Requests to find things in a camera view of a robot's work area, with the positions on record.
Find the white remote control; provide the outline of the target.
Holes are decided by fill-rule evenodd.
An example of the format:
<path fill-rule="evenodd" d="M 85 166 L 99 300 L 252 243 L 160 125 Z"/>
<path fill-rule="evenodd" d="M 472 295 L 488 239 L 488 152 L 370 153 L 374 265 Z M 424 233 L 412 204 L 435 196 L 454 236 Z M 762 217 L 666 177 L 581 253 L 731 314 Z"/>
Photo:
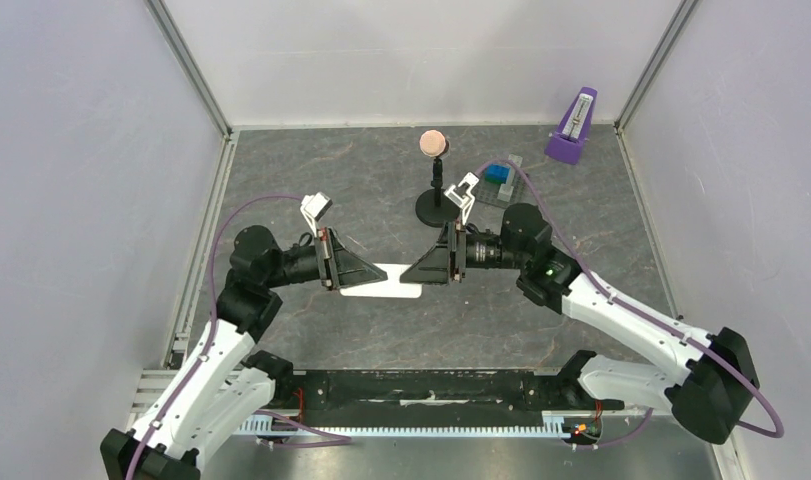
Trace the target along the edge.
<path fill-rule="evenodd" d="M 402 283 L 401 275 L 408 269 L 407 264 L 376 263 L 387 274 L 380 282 L 351 286 L 340 290 L 344 297 L 416 299 L 422 295 L 422 286 L 415 283 Z"/>

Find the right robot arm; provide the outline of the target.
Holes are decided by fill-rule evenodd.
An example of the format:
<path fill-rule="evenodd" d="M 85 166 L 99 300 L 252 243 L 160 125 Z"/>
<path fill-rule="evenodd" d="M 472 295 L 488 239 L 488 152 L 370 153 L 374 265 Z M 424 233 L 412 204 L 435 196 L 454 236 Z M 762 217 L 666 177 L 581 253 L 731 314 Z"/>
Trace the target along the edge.
<path fill-rule="evenodd" d="M 692 327 L 584 272 L 553 245 L 551 225 L 531 204 L 508 207 L 499 233 L 444 225 L 435 245 L 400 280 L 446 285 L 470 269 L 518 271 L 516 285 L 533 304 L 593 326 L 645 358 L 637 364 L 575 354 L 566 365 L 570 374 L 558 382 L 561 400 L 572 408 L 596 399 L 667 410 L 694 436 L 721 445 L 759 388 L 740 333 Z"/>

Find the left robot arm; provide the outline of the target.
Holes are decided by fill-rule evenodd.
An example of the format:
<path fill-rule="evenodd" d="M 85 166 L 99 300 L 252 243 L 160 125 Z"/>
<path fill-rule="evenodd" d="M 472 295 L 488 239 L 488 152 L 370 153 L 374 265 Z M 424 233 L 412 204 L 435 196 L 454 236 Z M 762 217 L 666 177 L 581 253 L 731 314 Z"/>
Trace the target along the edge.
<path fill-rule="evenodd" d="M 349 251 L 331 228 L 282 249 L 260 225 L 234 240 L 224 289 L 192 353 L 161 396 L 128 431 L 100 444 L 111 479 L 198 479 L 208 461 L 253 413 L 294 398 L 291 362 L 252 350 L 272 324 L 279 287 L 318 281 L 340 290 L 387 280 Z"/>

